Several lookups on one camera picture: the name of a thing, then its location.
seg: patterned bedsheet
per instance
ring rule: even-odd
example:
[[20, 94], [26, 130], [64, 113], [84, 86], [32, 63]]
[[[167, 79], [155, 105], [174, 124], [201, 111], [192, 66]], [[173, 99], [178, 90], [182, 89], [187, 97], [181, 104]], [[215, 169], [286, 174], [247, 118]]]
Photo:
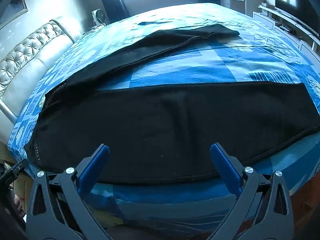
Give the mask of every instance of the patterned bedsheet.
[[[82, 36], [43, 76], [27, 100], [9, 140], [10, 152], [18, 161], [27, 158], [23, 146], [31, 137], [45, 93], [76, 71], [156, 30], [194, 29], [215, 23], [239, 31], [240, 37], [197, 44], [106, 81], [100, 89], [198, 82], [303, 82], [320, 110], [319, 70], [286, 38], [250, 17], [215, 4], [173, 6]], [[293, 194], [318, 171], [319, 147], [320, 133], [300, 140], [254, 168], [266, 174], [281, 170]], [[34, 166], [28, 169], [31, 176], [37, 172]], [[97, 183], [87, 203], [110, 212], [108, 223], [135, 220], [167, 234], [194, 235], [217, 228], [234, 200], [221, 179], [212, 179], [152, 187]]]

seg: metal bolt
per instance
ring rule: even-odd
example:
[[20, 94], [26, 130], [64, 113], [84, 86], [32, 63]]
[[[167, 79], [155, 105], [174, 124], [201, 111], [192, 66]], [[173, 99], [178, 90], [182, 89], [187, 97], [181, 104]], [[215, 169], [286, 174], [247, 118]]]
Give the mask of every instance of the metal bolt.
[[253, 173], [253, 168], [251, 168], [251, 167], [246, 167], [246, 168], [244, 169], [244, 171], [245, 171], [246, 173]]
[[41, 178], [43, 175], [44, 175], [44, 172], [43, 172], [43, 171], [39, 171], [38, 174], [37, 174], [37, 176], [38, 176], [39, 178]]
[[281, 176], [282, 176], [282, 172], [281, 172], [281, 171], [276, 171], [275, 174], [276, 174], [278, 177], [281, 177]]
[[66, 169], [66, 173], [67, 173], [67, 174], [72, 174], [72, 173], [74, 173], [74, 172], [75, 172], [75, 169], [72, 168], [72, 167]]

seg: black garment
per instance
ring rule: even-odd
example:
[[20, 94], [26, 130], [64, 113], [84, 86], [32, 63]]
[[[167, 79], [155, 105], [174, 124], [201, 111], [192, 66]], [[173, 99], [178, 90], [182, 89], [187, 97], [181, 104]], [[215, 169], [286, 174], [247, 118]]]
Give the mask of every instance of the black garment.
[[160, 184], [216, 177], [209, 149], [219, 142], [244, 166], [319, 131], [303, 83], [162, 85], [95, 92], [65, 102], [37, 125], [40, 168], [62, 172], [104, 143], [105, 183]]

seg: blue gripper pad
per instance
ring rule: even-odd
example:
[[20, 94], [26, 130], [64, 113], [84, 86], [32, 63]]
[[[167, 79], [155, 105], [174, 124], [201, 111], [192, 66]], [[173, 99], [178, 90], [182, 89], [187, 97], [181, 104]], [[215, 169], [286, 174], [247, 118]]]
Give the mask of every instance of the blue gripper pad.
[[94, 184], [98, 181], [100, 173], [107, 165], [109, 156], [109, 147], [106, 145], [100, 145], [93, 154], [92, 159], [89, 161], [88, 165], [84, 168], [77, 180], [77, 191], [81, 197], [85, 197], [91, 192]]
[[239, 197], [242, 192], [242, 178], [227, 158], [225, 150], [216, 143], [212, 144], [210, 157], [228, 191]]

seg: white fan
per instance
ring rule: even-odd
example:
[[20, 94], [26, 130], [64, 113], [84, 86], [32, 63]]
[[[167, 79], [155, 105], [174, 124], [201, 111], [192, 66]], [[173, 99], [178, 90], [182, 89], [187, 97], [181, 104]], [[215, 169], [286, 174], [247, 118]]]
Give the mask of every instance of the white fan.
[[105, 22], [106, 21], [106, 13], [104, 10], [97, 9], [97, 10], [92, 11], [92, 17], [93, 17], [93, 21], [96, 26], [99, 26], [103, 23], [107, 24]]

